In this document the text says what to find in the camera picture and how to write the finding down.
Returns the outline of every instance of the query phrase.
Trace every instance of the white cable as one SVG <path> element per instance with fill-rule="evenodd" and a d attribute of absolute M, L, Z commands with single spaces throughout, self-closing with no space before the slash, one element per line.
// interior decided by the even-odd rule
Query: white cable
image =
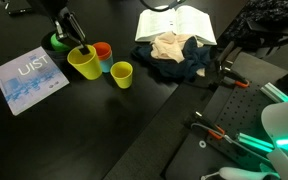
<path fill-rule="evenodd" d="M 213 174 L 208 174 L 208 175 L 202 176 L 201 180 L 206 180 L 209 177 L 216 176 L 216 175 L 219 175 L 219 174 L 220 174 L 220 172 L 216 172 L 216 173 L 213 173 Z"/>

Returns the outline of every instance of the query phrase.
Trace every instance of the green cup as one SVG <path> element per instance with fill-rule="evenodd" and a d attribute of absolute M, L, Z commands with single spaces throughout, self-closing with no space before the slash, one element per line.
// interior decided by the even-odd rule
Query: green cup
<path fill-rule="evenodd" d="M 63 52 L 63 51 L 68 51 L 70 50 L 70 47 L 67 46 L 66 44 L 63 44 L 61 42 L 59 42 L 56 39 L 56 34 L 53 34 L 51 37 L 51 45 L 53 47 L 53 49 L 57 52 Z"/>

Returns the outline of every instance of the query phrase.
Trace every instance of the book page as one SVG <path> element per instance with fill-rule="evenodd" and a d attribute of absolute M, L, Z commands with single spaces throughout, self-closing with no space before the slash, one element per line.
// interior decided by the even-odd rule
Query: book page
<path fill-rule="evenodd" d="M 154 12 L 145 10 L 141 13 L 135 40 L 140 38 L 158 35 L 167 31 L 173 31 L 175 25 L 175 10 L 165 12 Z"/>
<path fill-rule="evenodd" d="M 216 44 L 211 20 L 208 14 L 190 6 L 181 6 L 176 11 L 178 34 L 194 34 L 204 44 Z"/>

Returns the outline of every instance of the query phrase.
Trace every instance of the cable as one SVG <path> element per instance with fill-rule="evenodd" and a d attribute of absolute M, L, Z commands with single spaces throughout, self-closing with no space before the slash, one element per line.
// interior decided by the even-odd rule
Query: cable
<path fill-rule="evenodd" d="M 228 135 L 224 135 L 224 134 L 222 134 L 222 133 L 220 133 L 220 132 L 218 132 L 218 131 L 216 131 L 216 130 L 214 130 L 214 129 L 212 129 L 212 128 L 209 128 L 209 127 L 204 126 L 204 125 L 199 124 L 199 123 L 193 123 L 193 124 L 191 125 L 191 128 L 192 128 L 193 126 L 200 126 L 200 127 L 204 128 L 204 129 L 210 130 L 210 131 L 214 132 L 215 134 L 223 137 L 223 138 L 224 138 L 227 142 L 229 142 L 230 144 L 233 143 L 233 144 L 235 144 L 236 146 L 238 146 L 238 147 L 244 149 L 245 151 L 253 154 L 254 156 L 258 157 L 259 159 L 261 159 L 261 160 L 263 160 L 263 161 L 265 161 L 265 162 L 267 162 L 267 163 L 271 163 L 270 160 L 268 160 L 268 159 L 264 158 L 263 156 L 255 153 L 254 151 L 248 149 L 247 147 L 241 145 L 240 143 L 234 141 L 234 140 L 231 139 Z"/>
<path fill-rule="evenodd" d="M 219 175 L 219 174 L 220 174 L 220 172 L 216 172 L 216 173 L 213 173 L 213 174 L 205 175 L 205 176 L 201 177 L 201 180 L 206 180 L 209 177 L 216 176 L 216 175 Z"/>
<path fill-rule="evenodd" d="M 184 1 L 185 1 L 185 0 L 175 0 L 175 1 L 172 2 L 170 5 L 168 5 L 166 8 L 156 9 L 156 8 L 153 8 L 153 7 L 149 6 L 144 0 L 140 0 L 140 2 L 141 2 L 147 9 L 150 9 L 150 10 L 155 11 L 155 12 L 164 12 L 164 11 L 167 11 L 167 10 L 169 10 L 169 9 L 174 8 L 174 7 L 177 6 L 178 4 L 183 3 Z"/>

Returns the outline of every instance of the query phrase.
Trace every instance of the booklet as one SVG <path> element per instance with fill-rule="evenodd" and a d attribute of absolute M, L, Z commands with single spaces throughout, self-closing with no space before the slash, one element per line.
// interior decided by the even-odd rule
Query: booklet
<path fill-rule="evenodd" d="M 217 44 L 209 15 L 187 5 L 165 12 L 144 10 L 140 14 L 135 41 L 150 42 L 168 31 L 194 35 L 203 44 Z"/>
<path fill-rule="evenodd" d="M 0 88 L 15 116 L 68 83 L 42 47 L 0 66 Z"/>

